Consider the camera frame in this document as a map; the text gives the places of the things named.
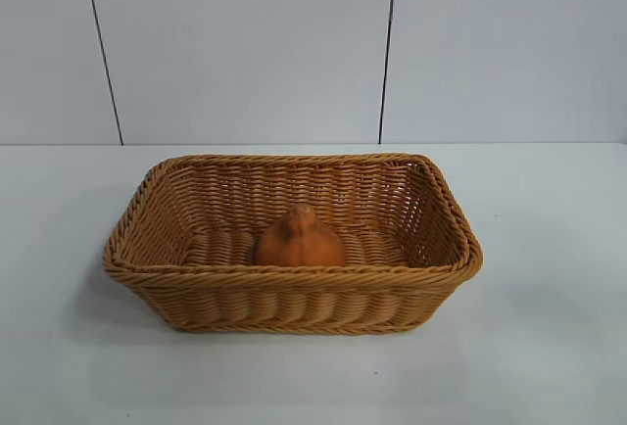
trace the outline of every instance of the gray vertical line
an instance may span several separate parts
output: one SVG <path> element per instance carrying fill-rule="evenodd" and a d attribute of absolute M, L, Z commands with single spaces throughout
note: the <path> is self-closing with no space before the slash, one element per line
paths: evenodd
<path fill-rule="evenodd" d="M 385 66 L 383 69 L 383 90 L 381 91 L 381 112 L 379 114 L 379 141 L 383 137 L 383 113 L 385 111 L 385 92 L 388 85 L 388 62 L 390 59 L 390 37 L 392 36 L 392 19 L 394 18 L 394 0 L 390 0 L 390 15 L 388 16 L 388 36 L 385 42 Z"/>
<path fill-rule="evenodd" d="M 118 107 L 116 107 L 116 99 L 114 97 L 114 88 L 111 85 L 111 76 L 109 75 L 109 64 L 107 63 L 107 55 L 105 54 L 105 45 L 102 42 L 102 32 L 100 31 L 100 22 L 98 21 L 98 14 L 96 13 L 96 1 L 91 0 L 91 10 L 94 14 L 94 22 L 96 23 L 96 32 L 98 33 L 98 43 L 100 43 L 100 54 L 102 55 L 102 62 L 105 66 L 105 76 L 107 77 L 107 85 L 109 86 L 109 95 L 111 96 L 111 105 L 114 109 L 114 117 L 116 118 L 116 126 L 118 127 L 118 138 L 120 139 L 120 145 L 124 145 L 124 140 L 121 137 L 120 117 L 118 117 Z"/>

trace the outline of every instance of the white wall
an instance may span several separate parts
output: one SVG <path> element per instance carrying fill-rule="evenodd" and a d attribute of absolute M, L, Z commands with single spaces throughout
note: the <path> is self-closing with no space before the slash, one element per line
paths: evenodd
<path fill-rule="evenodd" d="M 95 0 L 125 143 L 374 143 L 389 0 Z"/>
<path fill-rule="evenodd" d="M 118 144 L 89 0 L 0 0 L 0 144 Z"/>
<path fill-rule="evenodd" d="M 396 0 L 384 142 L 625 141 L 627 0 Z"/>

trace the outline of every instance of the woven basket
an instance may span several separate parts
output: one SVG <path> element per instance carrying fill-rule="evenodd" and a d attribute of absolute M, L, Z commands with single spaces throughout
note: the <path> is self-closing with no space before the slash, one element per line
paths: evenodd
<path fill-rule="evenodd" d="M 347 266 L 254 266 L 258 236 L 315 206 Z M 189 156 L 151 169 L 105 249 L 109 275 L 171 327 L 364 334 L 425 322 L 482 254 L 421 156 Z"/>

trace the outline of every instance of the white table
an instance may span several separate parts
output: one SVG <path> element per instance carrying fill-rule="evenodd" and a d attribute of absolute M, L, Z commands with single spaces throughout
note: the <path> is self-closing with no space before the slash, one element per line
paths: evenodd
<path fill-rule="evenodd" d="M 379 151 L 430 156 L 485 252 L 413 332 L 182 334 L 102 270 L 162 159 Z M 621 145 L 0 148 L 0 423 L 623 424 L 626 222 Z"/>

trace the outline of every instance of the orange gourd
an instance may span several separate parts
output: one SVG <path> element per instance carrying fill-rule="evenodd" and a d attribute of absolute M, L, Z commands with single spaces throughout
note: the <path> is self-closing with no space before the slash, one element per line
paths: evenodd
<path fill-rule="evenodd" d="M 343 266 L 342 241 L 331 226 L 320 221 L 314 207 L 292 207 L 262 234 L 255 264 L 278 266 Z"/>

